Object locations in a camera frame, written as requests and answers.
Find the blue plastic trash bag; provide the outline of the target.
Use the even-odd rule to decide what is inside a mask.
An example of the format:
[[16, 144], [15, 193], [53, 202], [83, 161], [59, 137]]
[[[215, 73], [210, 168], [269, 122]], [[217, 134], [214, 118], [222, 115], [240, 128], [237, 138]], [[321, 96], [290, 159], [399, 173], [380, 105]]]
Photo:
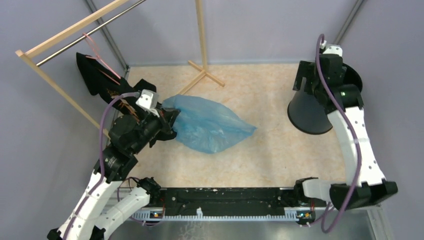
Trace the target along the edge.
[[177, 94], [162, 102], [180, 111], [173, 124], [176, 141], [206, 154], [215, 154], [251, 137], [257, 127], [225, 105], [199, 96]]

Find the dark grey trash bin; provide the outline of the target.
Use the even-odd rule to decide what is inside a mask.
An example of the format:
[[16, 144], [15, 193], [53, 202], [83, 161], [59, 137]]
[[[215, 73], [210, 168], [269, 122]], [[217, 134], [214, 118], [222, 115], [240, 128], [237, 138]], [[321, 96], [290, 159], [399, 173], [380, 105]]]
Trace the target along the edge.
[[[335, 99], [343, 110], [349, 107], [363, 107], [361, 96], [362, 78], [358, 72], [347, 64], [343, 64], [345, 75], [342, 85], [330, 90], [335, 93]], [[336, 111], [334, 104], [321, 106], [316, 98], [304, 92], [296, 91], [287, 107], [290, 122], [301, 132], [309, 135], [322, 135], [333, 128], [327, 114]]]

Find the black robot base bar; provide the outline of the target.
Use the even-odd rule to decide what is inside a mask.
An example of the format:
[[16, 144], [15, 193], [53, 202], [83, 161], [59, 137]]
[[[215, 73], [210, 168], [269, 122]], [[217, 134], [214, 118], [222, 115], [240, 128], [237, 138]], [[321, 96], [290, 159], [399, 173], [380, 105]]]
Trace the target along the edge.
[[166, 216], [279, 216], [289, 208], [324, 207], [319, 199], [301, 200], [291, 187], [168, 187], [150, 199], [147, 208]]

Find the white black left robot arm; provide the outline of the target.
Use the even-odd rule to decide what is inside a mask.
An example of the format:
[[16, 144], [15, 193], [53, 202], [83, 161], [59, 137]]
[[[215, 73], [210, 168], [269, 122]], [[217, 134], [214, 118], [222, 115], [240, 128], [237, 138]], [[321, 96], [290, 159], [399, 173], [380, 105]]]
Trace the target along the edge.
[[136, 181], [132, 191], [105, 210], [110, 197], [138, 163], [136, 155], [152, 147], [160, 133], [172, 133], [180, 114], [175, 108], [154, 109], [143, 120], [132, 115], [118, 117], [109, 131], [110, 144], [102, 149], [89, 183], [77, 206], [59, 228], [47, 234], [49, 240], [107, 240], [132, 214], [160, 202], [160, 185], [152, 178]]

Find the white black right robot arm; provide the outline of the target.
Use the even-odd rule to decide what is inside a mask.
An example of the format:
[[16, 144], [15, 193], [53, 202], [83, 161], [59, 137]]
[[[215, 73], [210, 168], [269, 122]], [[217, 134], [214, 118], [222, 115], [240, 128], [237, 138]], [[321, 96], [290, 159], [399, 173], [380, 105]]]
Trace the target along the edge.
[[313, 199], [338, 210], [374, 206], [398, 193], [375, 158], [364, 120], [360, 75], [337, 54], [321, 54], [319, 63], [300, 61], [287, 107], [291, 123], [310, 135], [334, 130], [345, 164], [345, 182], [301, 178], [293, 200], [307, 206]]

